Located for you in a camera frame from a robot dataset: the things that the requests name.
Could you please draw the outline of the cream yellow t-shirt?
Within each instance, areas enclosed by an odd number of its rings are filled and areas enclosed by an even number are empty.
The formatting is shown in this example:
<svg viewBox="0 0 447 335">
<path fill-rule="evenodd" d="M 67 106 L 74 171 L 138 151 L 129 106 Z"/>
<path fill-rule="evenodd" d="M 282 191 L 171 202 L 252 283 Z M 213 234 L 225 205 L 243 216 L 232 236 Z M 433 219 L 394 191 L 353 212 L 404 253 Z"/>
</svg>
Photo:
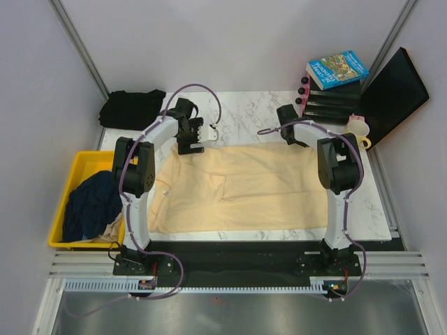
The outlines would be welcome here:
<svg viewBox="0 0 447 335">
<path fill-rule="evenodd" d="M 271 142 L 179 155 L 173 145 L 154 187 L 150 232 L 327 226 L 328 198 L 310 147 Z"/>
</svg>

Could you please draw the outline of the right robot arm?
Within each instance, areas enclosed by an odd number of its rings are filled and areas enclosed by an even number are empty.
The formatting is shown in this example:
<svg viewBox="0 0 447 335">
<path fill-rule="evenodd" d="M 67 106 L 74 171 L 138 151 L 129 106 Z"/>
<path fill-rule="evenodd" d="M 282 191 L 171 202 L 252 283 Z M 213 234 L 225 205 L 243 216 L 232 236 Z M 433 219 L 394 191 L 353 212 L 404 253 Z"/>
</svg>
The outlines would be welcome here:
<svg viewBox="0 0 447 335">
<path fill-rule="evenodd" d="M 316 122 L 299 117 L 293 105 L 277 108 L 281 137 L 287 144 L 316 150 L 318 179 L 327 191 L 328 225 L 323 238 L 327 253 L 320 257 L 321 269 L 330 275 L 345 266 L 344 256 L 352 252 L 348 234 L 348 207 L 360 187 L 364 168 L 353 134 L 336 134 Z"/>
</svg>

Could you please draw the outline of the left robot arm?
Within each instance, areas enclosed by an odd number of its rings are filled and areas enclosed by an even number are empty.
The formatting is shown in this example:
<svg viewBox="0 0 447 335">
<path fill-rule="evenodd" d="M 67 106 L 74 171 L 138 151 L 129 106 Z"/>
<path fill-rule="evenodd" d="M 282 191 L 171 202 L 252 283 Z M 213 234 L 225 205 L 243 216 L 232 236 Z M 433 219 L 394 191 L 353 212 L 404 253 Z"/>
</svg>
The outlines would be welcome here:
<svg viewBox="0 0 447 335">
<path fill-rule="evenodd" d="M 116 141 L 112 176 L 124 205 L 126 228 L 122 255 L 130 257 L 129 267 L 137 274 L 147 274 L 154 264 L 153 257 L 146 253 L 150 243 L 146 220 L 147 199 L 156 180 L 156 151 L 175 138 L 179 155 L 204 152 L 204 147 L 199 145 L 199 130 L 204 121 L 201 117 L 193 118 L 194 111 L 198 108 L 193 102 L 178 98 L 166 117 L 157 117 L 138 139 L 119 137 Z"/>
</svg>

